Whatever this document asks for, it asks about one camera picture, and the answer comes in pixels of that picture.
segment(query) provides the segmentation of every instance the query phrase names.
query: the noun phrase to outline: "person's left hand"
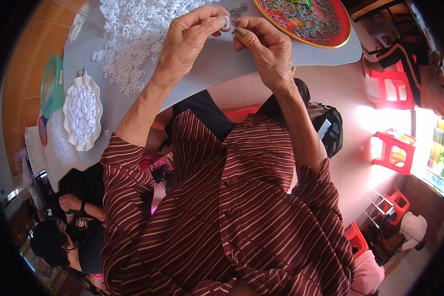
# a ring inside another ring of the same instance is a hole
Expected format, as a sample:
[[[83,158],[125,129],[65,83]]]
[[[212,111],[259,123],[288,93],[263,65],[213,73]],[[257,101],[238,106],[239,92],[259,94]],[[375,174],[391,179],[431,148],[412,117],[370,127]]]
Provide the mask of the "person's left hand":
[[[221,6],[202,6],[175,18],[169,27],[157,70],[181,78],[189,73],[209,35],[219,36],[230,13]]]
[[[69,210],[80,210],[81,203],[82,201],[72,193],[59,197],[59,206],[65,212]]]

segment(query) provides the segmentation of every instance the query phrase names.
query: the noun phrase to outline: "white dish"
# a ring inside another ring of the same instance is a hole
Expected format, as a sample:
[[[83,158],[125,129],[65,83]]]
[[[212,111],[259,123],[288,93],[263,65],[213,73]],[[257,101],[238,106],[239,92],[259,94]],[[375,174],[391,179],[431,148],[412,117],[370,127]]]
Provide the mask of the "white dish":
[[[89,138],[86,139],[86,143],[84,146],[80,146],[72,137],[71,129],[69,127],[68,121],[68,104],[71,100],[71,91],[73,89],[78,88],[81,85],[90,85],[91,91],[95,94],[95,109],[97,110],[95,115],[95,121],[97,125],[95,126],[95,132],[90,135]],[[77,151],[88,151],[92,147],[94,147],[95,141],[99,138],[100,132],[102,130],[102,125],[100,124],[100,118],[102,118],[102,103],[100,102],[100,88],[94,82],[94,78],[89,75],[83,75],[81,77],[77,77],[74,79],[74,83],[66,92],[66,100],[64,101],[64,106],[62,107],[64,111],[64,129],[68,133],[69,142],[76,147]]]

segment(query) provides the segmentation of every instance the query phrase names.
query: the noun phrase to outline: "gray table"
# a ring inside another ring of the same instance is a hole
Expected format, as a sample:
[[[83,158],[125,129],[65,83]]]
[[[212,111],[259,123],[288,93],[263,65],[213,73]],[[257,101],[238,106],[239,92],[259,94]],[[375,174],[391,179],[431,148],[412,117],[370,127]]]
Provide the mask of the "gray table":
[[[227,9],[231,9],[239,7],[241,2],[240,0],[222,0],[219,4]],[[262,17],[253,1],[247,0],[246,3],[249,10],[243,15]],[[358,61],[362,55],[362,50],[355,31],[353,29],[351,31],[352,33],[347,43],[335,49],[321,49],[292,39],[293,66],[336,66]],[[57,181],[71,168],[87,169],[99,161],[110,139],[110,136],[104,135],[104,131],[114,131],[117,128],[119,122],[138,95],[135,93],[130,98],[125,98],[116,84],[110,85],[108,79],[102,77],[101,69],[105,66],[105,59],[102,59],[100,62],[91,61],[92,54],[104,48],[107,38],[103,37],[103,33],[104,30],[102,28],[90,21],[86,21],[76,41],[69,43],[69,40],[67,40],[64,46],[64,90],[67,91],[71,87],[73,80],[76,78],[77,70],[85,67],[88,75],[94,77],[95,82],[101,89],[100,100],[104,112],[101,119],[101,135],[92,149],[86,152],[77,152],[78,157],[80,157],[79,163],[76,163],[75,166],[57,168],[56,166],[59,166],[59,162],[52,161],[54,167],[49,167],[46,170],[48,175],[50,173],[53,175],[53,180],[55,180],[52,182],[54,190],[58,188]],[[143,70],[146,71],[146,75],[142,78],[142,82],[148,82],[154,72],[154,68],[155,65],[150,60],[144,64]],[[222,33],[220,37],[207,40],[192,70],[181,79],[169,94],[160,111],[210,86],[256,71],[257,69],[250,53],[246,50],[242,52],[234,51],[230,33]],[[52,151],[47,149],[47,152],[45,152],[46,159],[55,157],[52,154]]]

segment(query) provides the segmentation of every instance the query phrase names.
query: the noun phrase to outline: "person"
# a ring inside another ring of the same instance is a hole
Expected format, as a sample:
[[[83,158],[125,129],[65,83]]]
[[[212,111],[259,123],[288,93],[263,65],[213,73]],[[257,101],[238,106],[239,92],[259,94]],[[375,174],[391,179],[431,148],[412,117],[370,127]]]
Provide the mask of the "person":
[[[372,250],[367,250],[355,259],[355,279],[349,296],[377,295],[384,279],[385,269],[376,263]]]
[[[59,205],[65,212],[81,210],[87,215],[69,219],[67,224],[60,219],[45,219],[38,223],[30,239],[31,250],[52,267],[70,266],[82,273],[102,273],[100,252],[105,245],[104,208],[82,202],[73,194],[61,196]]]
[[[406,242],[402,245],[402,251],[412,248],[421,251],[426,245],[426,239],[424,238],[426,230],[427,221],[423,216],[415,216],[412,212],[407,212],[395,227],[383,230],[383,236],[385,239],[389,239],[395,234],[403,234]]]
[[[309,91],[293,79],[290,38],[264,18],[234,19],[233,47],[251,53],[273,95],[238,124],[207,91],[175,104],[166,129],[174,188],[151,215],[151,176],[138,166],[149,129],[224,16],[202,6],[171,22],[152,77],[101,157],[106,286],[116,295],[347,295],[352,248]]]
[[[367,69],[380,73],[401,61],[415,104],[444,117],[444,74],[440,69],[442,59],[438,52],[430,55],[427,52],[426,48],[396,39],[390,47],[377,54],[377,62],[370,62],[366,58],[363,61]]]

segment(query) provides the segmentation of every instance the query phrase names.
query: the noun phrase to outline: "white perforated basket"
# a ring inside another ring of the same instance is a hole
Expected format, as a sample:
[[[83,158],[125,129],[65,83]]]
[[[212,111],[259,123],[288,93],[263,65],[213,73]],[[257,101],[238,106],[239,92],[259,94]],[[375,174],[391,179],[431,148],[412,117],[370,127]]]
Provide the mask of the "white perforated basket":
[[[24,143],[26,152],[30,161],[33,176],[37,177],[39,173],[48,166],[41,146],[40,132],[38,127],[27,127],[24,131]]]

